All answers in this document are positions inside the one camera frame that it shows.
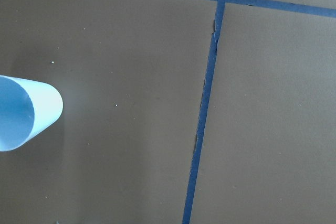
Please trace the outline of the right vertical blue tape strip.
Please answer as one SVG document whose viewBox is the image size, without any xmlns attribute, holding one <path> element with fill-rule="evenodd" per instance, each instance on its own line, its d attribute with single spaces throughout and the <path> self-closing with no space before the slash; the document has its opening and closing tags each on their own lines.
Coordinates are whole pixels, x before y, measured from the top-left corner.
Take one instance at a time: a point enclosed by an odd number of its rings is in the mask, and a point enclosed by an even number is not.
<svg viewBox="0 0 336 224">
<path fill-rule="evenodd" d="M 192 160 L 191 160 L 190 174 L 188 178 L 186 198 L 185 198 L 185 205 L 184 205 L 183 217 L 182 217 L 182 222 L 181 222 L 182 224 L 190 223 L 191 215 L 192 215 L 192 208 L 193 208 L 194 196 L 196 192 L 198 170 L 199 170 L 201 153 L 202 153 L 204 132 L 205 132 L 205 126 L 206 126 L 206 120 L 207 120 L 207 114 L 208 114 L 209 100 L 211 96 L 212 83 L 213 83 L 213 77 L 214 77 L 215 66 L 216 66 L 217 48 L 218 48 L 218 42 L 219 42 L 220 35 L 221 35 L 225 4 L 226 4 L 226 0 L 217 0 L 216 12 L 215 12 L 215 17 L 214 17 L 214 22 L 213 22 L 213 34 L 211 38 L 211 44 L 209 47 L 209 54 L 208 54 L 208 59 L 207 59 L 207 66 L 206 66 L 204 85 L 203 85 L 203 91 L 202 91 L 202 99 L 200 103 L 197 129 L 196 129 L 195 144 L 194 144 L 194 150 L 193 150 L 193 155 L 192 155 Z"/>
</svg>

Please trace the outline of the light blue plastic cup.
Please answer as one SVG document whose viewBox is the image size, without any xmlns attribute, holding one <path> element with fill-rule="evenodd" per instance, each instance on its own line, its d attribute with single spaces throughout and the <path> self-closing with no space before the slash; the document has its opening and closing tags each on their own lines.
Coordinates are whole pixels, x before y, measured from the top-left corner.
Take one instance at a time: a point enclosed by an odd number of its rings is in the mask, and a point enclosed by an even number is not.
<svg viewBox="0 0 336 224">
<path fill-rule="evenodd" d="M 1 76 L 1 151 L 15 150 L 55 123 L 63 100 L 53 86 Z"/>
</svg>

